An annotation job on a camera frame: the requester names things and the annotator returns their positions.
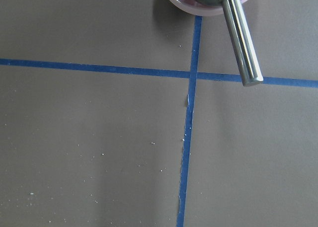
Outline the pink bowl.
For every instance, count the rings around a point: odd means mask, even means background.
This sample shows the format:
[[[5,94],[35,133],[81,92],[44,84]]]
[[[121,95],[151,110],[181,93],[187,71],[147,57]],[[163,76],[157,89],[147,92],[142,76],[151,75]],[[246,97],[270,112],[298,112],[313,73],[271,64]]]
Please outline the pink bowl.
[[[198,16],[214,16],[223,14],[221,5],[207,6],[196,0],[169,0],[179,9]]]

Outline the metal scoop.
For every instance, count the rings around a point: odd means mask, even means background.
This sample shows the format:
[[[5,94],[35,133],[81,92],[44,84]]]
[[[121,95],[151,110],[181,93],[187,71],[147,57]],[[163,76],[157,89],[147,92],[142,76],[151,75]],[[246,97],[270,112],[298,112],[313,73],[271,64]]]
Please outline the metal scoop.
[[[205,6],[221,6],[226,19],[243,86],[263,82],[242,0],[195,0]]]

